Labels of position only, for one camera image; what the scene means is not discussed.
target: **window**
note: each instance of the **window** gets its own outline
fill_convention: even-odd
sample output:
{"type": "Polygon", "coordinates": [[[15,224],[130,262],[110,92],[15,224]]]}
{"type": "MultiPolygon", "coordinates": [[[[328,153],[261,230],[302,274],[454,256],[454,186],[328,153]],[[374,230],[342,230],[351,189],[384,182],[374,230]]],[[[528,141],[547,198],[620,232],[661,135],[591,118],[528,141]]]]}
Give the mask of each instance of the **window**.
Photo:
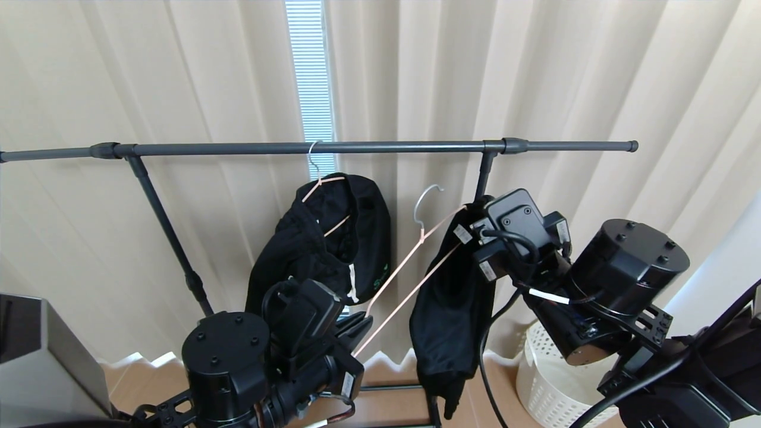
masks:
{"type": "MultiPolygon", "coordinates": [[[[333,117],[322,0],[285,0],[285,11],[291,34],[304,139],[307,142],[332,141],[333,117]]],[[[312,161],[320,167],[323,176],[336,172],[336,156],[332,153],[314,154],[312,161]]],[[[311,180],[317,179],[317,169],[311,164],[309,175],[311,180]]]]}

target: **curtain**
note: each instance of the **curtain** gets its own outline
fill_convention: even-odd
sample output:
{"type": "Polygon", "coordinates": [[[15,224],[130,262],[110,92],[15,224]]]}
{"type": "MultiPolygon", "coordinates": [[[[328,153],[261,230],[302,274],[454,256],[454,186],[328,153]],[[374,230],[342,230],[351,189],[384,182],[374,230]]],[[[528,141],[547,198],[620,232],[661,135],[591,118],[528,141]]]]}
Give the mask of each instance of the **curtain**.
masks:
{"type": "MultiPolygon", "coordinates": [[[[326,0],[339,141],[637,139],[636,153],[542,152],[496,158],[487,193],[524,187],[570,221],[575,254],[605,219],[660,229],[692,261],[663,307],[761,187],[761,4],[726,2],[388,2],[326,0]]],[[[392,209],[396,258],[418,239],[412,207],[434,225],[473,200],[479,155],[343,155],[392,209]]],[[[376,325],[423,277],[441,233],[403,269],[376,325]]],[[[498,284],[495,307],[512,294],[498,284]]],[[[363,352],[399,360],[410,302],[363,352]]],[[[534,319],[523,303],[492,329],[511,356],[534,319]]]]}
{"type": "MultiPolygon", "coordinates": [[[[303,141],[282,2],[0,2],[2,150],[303,141]]],[[[308,181],[299,156],[146,158],[216,311],[308,181]]],[[[125,162],[2,166],[0,290],[100,358],[180,355],[202,313],[125,162]]]]}

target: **black garment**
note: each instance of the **black garment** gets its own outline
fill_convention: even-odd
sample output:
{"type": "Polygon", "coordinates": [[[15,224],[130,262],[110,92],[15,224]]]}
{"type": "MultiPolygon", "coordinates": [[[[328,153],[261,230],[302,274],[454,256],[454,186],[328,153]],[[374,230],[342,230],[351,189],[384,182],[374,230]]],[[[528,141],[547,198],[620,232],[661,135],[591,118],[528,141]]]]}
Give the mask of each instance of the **black garment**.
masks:
{"type": "Polygon", "coordinates": [[[389,273],[391,217],[375,182],[358,175],[331,174],[301,200],[316,181],[296,191],[296,199],[275,228],[251,270],[246,311],[261,315],[267,290],[293,276],[299,283],[319,281],[344,298],[347,305],[366,302],[389,273]],[[324,236],[346,216],[340,227],[324,236]],[[352,277],[356,300],[349,297],[352,277]]]}
{"type": "MultiPolygon", "coordinates": [[[[460,243],[454,229],[484,217],[486,200],[467,205],[452,219],[428,270],[460,243]]],[[[446,400],[444,417],[451,419],[465,381],[476,374],[479,338],[494,305],[495,283],[487,282],[473,259],[477,239],[462,244],[420,288],[409,319],[412,347],[418,360],[418,380],[430,395],[446,400]]]]}

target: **black cylindrical motor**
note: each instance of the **black cylindrical motor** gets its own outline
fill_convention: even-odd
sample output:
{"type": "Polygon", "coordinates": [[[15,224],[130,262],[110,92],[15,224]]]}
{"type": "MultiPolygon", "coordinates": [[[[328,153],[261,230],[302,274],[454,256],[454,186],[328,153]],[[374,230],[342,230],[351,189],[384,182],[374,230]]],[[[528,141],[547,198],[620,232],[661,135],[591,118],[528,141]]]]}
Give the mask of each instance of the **black cylindrical motor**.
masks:
{"type": "Polygon", "coordinates": [[[623,219],[603,223],[565,276],[575,299],[594,295],[594,307],[616,317],[644,311],[689,267],[685,251],[663,232],[623,219]]]}
{"type": "Polygon", "coordinates": [[[255,405],[269,393],[269,327],[262,318],[246,312],[204,318],[182,355],[198,428],[259,426],[255,405]]]}

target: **white wall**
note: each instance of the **white wall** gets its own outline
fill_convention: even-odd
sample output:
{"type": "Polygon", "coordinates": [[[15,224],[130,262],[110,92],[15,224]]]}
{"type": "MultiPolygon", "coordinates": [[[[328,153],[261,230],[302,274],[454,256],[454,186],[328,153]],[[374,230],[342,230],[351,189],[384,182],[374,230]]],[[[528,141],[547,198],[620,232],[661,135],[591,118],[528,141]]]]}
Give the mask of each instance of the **white wall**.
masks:
{"type": "MultiPolygon", "coordinates": [[[[711,324],[761,277],[761,193],[747,207],[723,242],[687,284],[666,305],[674,316],[672,335],[693,334],[711,324]]],[[[761,426],[761,417],[747,417],[733,428],[761,426]]]]}

